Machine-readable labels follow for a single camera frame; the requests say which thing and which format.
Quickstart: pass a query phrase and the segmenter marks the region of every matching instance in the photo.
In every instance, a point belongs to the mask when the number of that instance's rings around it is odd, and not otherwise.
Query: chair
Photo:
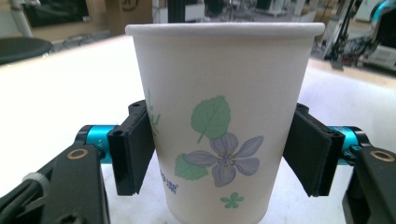
[[[9,3],[11,11],[0,11],[0,65],[50,53],[52,44],[33,37],[18,1]]]

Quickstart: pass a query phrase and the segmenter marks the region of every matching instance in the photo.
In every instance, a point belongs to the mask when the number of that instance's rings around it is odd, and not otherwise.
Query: cup rim
[[[210,36],[210,37],[313,37],[324,31],[321,22],[206,22],[131,24],[125,33],[131,36]]]

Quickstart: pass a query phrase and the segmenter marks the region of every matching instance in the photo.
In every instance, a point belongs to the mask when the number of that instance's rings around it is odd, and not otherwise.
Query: table surface
[[[80,49],[0,67],[0,195],[70,146],[87,124],[121,124],[144,99],[134,41],[120,36]],[[326,125],[357,126],[372,144],[396,152],[396,80],[310,60],[299,103]],[[177,223],[156,157],[139,195],[118,196],[102,165],[113,223]],[[329,197],[308,198],[282,160],[261,223],[345,223],[342,198],[352,168],[337,168]]]

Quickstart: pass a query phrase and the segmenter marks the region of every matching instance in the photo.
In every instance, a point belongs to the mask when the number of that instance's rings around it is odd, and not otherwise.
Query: paper cup
[[[257,223],[321,23],[128,25],[166,201],[182,223]]]

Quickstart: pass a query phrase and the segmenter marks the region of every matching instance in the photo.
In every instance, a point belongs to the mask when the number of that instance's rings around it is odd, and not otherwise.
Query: flower print
[[[230,184],[236,171],[242,175],[254,175],[259,169],[260,160],[249,158],[262,145],[263,137],[256,136],[247,140],[237,151],[238,139],[232,133],[210,140],[210,146],[216,155],[197,150],[183,156],[184,160],[200,167],[212,167],[215,186],[220,188]]]
[[[238,193],[234,192],[231,194],[230,198],[222,197],[220,200],[224,203],[225,208],[238,208],[240,202],[244,201],[244,197],[238,197]]]

